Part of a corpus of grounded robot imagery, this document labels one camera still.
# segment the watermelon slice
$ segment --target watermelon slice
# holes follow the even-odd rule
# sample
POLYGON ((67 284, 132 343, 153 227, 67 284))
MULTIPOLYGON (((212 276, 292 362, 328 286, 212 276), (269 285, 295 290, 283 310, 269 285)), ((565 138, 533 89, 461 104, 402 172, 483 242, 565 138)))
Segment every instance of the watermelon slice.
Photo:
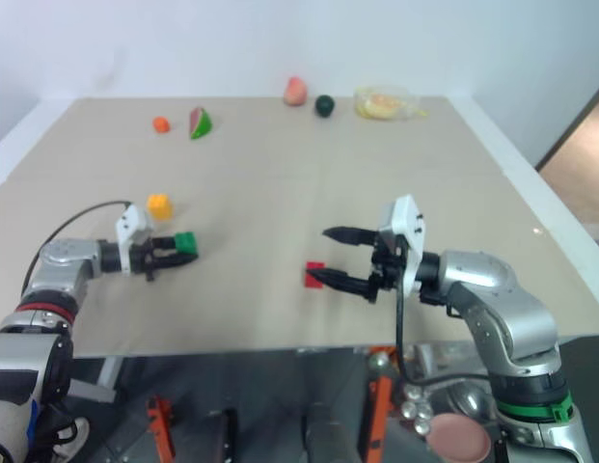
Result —
POLYGON ((211 118, 204 108, 196 108, 190 113, 190 138, 192 140, 209 133, 211 127, 211 118))

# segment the black cable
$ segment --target black cable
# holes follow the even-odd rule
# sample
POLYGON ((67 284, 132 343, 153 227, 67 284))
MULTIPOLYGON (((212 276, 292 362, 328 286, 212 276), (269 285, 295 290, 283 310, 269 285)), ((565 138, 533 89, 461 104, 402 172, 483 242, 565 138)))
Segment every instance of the black cable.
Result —
POLYGON ((415 386, 432 386, 434 384, 444 383, 454 379, 480 379, 489 381, 489 377, 485 374, 477 373, 454 373, 454 374, 443 374, 441 376, 434 376, 425 379, 411 378, 406 370, 404 363, 404 343, 403 343, 403 330, 404 330, 404 290, 402 285, 402 278, 400 277, 397 284, 397 292, 395 296, 395 353, 397 354, 397 365, 399 367, 400 375, 405 383, 413 384, 415 386))
POLYGON ((14 463, 14 459, 12 458, 12 454, 9 450, 3 447, 0 444, 0 455, 3 457, 4 463, 14 463))
POLYGON ((106 207, 107 205, 114 205, 114 204, 122 204, 123 206, 125 206, 125 208, 128 208, 132 205, 132 202, 124 201, 124 200, 116 200, 116 201, 107 201, 105 203, 99 203, 99 204, 92 205, 91 207, 87 207, 86 209, 81 210, 77 214, 72 215, 69 219, 66 220, 66 222, 61 224, 57 230, 55 230, 53 233, 51 233, 50 236, 48 236, 46 238, 46 240, 41 244, 41 246, 38 249, 38 251, 36 252, 36 254, 33 256, 33 259, 31 260, 31 263, 29 264, 29 268, 27 269, 27 273, 25 274, 25 279, 22 282, 22 290, 20 291, 20 294, 21 295, 24 294, 25 290, 27 289, 27 286, 29 285, 29 280, 31 280, 31 275, 33 274, 33 269, 35 268, 36 263, 38 262, 38 259, 40 258, 41 248, 43 248, 46 244, 48 244, 50 241, 52 241, 55 236, 57 236, 65 227, 67 227, 69 224, 71 224, 74 220, 78 219, 79 217, 85 215, 88 212, 91 212, 92 210, 100 209, 101 207, 106 207))

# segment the red block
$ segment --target red block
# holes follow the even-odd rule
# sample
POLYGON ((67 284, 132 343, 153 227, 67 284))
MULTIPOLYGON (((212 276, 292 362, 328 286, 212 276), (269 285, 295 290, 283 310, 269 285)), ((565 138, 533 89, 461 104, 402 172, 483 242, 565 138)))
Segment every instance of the red block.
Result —
MULTIPOLYGON (((306 263, 306 268, 323 268, 325 266, 325 262, 308 262, 306 263)), ((322 287, 322 283, 317 280, 315 277, 306 272, 306 281, 304 283, 305 287, 322 287)))

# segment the white wall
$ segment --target white wall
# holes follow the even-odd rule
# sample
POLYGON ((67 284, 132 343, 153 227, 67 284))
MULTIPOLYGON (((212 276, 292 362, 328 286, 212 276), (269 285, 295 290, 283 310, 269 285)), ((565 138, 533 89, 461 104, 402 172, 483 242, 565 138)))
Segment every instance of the white wall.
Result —
POLYGON ((599 0, 0 0, 0 138, 40 97, 476 95, 536 162, 599 87, 599 0))

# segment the orange metal bar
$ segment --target orange metal bar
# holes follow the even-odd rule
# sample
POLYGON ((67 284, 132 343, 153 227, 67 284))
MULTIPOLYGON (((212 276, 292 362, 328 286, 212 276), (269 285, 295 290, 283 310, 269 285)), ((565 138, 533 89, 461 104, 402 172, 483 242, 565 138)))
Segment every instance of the orange metal bar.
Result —
POLYGON ((173 463, 175 460, 175 446, 171 437, 171 412, 171 401, 158 395, 150 398, 147 403, 149 429, 153 433, 160 463, 173 463))
POLYGON ((383 459, 385 447, 385 429, 387 415, 389 414, 393 382, 387 376, 378 378, 373 394, 373 408, 369 421, 368 448, 364 461, 366 463, 380 463, 383 459))

